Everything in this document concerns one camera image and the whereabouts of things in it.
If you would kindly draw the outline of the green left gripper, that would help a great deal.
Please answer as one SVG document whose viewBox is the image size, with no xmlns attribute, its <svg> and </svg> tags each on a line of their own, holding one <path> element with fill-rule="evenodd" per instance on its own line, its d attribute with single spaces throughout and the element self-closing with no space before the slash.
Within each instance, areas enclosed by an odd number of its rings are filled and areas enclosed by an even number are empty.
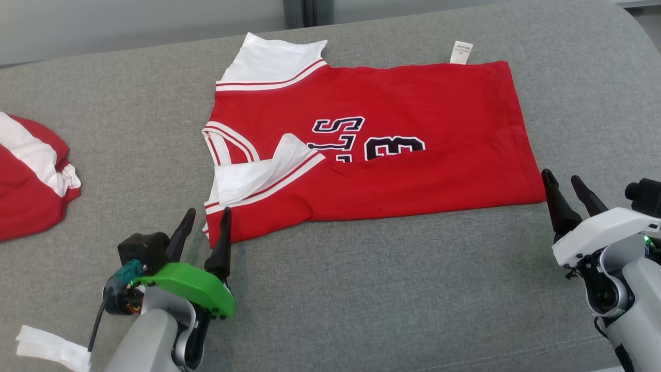
<svg viewBox="0 0 661 372">
<path fill-rule="evenodd" d="M 226 285 L 231 273 L 232 211 L 225 207 L 219 223 L 219 237 L 204 269 L 178 263 L 186 239 L 191 234 L 196 209 L 187 210 L 165 250 L 167 264 L 155 274 L 142 274 L 130 282 L 134 287 L 149 285 L 186 299 L 208 310 L 217 318 L 234 317 L 234 296 Z"/>
</svg>

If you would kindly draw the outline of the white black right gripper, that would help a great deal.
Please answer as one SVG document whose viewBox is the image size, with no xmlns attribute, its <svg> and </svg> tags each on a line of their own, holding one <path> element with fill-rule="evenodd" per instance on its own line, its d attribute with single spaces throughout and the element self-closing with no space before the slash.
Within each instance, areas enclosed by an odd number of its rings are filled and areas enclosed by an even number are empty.
<svg viewBox="0 0 661 372">
<path fill-rule="evenodd" d="M 559 266 L 576 268 L 579 254 L 588 256 L 638 233 L 659 231 L 659 217 L 621 207 L 609 210 L 579 176 L 573 175 L 572 187 L 590 216 L 583 221 L 564 198 L 552 171 L 543 169 L 541 177 L 555 233 L 553 256 Z"/>
</svg>

